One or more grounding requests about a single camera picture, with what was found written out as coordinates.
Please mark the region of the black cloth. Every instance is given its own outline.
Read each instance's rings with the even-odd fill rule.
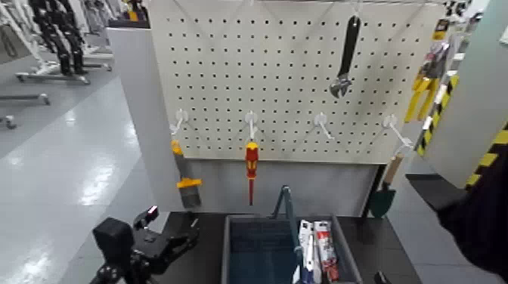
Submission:
[[[508,282],[508,145],[498,153],[464,198],[437,212],[471,263]]]

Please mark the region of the tool tray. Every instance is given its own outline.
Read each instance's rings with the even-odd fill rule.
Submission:
[[[335,216],[297,218],[331,221],[331,236],[337,256],[340,281],[361,283],[344,234]],[[296,255],[289,219],[260,218],[255,215],[226,217],[222,284],[290,284],[296,268]],[[325,275],[322,283],[328,283]]]

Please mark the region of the red and yellow screwdriver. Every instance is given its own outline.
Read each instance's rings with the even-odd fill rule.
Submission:
[[[245,160],[247,162],[247,180],[249,181],[249,205],[252,206],[254,198],[254,180],[256,179],[256,169],[258,168],[258,144],[250,141],[245,147]]]

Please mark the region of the white plastic hook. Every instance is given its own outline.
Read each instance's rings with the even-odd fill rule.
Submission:
[[[176,135],[178,133],[178,130],[180,130],[182,122],[189,121],[189,114],[186,111],[184,111],[183,109],[179,109],[175,113],[175,118],[176,118],[176,120],[178,120],[178,122],[176,123],[176,126],[174,126],[173,124],[169,125],[169,127],[171,128],[171,135]]]
[[[258,121],[258,115],[255,114],[252,110],[250,110],[245,115],[245,122],[249,124],[250,129],[250,140],[254,140],[254,135],[256,135],[256,132],[258,131],[258,128],[254,126],[255,123]]]
[[[383,120],[383,128],[384,129],[392,129],[395,134],[397,135],[398,139],[402,142],[402,145],[395,151],[395,155],[397,155],[399,152],[402,151],[405,147],[412,148],[413,142],[411,139],[407,137],[402,137],[401,133],[395,128],[395,125],[397,124],[397,117],[395,115],[391,114],[384,118]]]
[[[355,21],[355,25],[354,26],[358,25],[358,20],[360,20],[360,9],[361,9],[361,3],[362,2],[363,2],[363,0],[357,0],[356,1],[356,6],[352,3],[352,0],[349,2],[353,6],[354,16],[356,17],[356,21]]]
[[[314,117],[314,125],[316,126],[321,126],[321,129],[323,129],[323,133],[327,136],[328,139],[335,139],[335,137],[333,137],[327,130],[326,127],[324,127],[324,125],[327,123],[327,115],[325,115],[324,113],[319,113],[318,115],[316,115],[316,117]]]

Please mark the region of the white pegboard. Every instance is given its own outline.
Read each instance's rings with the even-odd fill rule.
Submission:
[[[171,122],[189,113],[176,138],[185,155],[244,159],[259,117],[261,160],[387,163],[397,137],[381,126],[402,117],[443,8],[363,3],[349,78],[336,99],[349,2],[153,0],[152,35]],[[329,140],[314,117],[327,115]]]

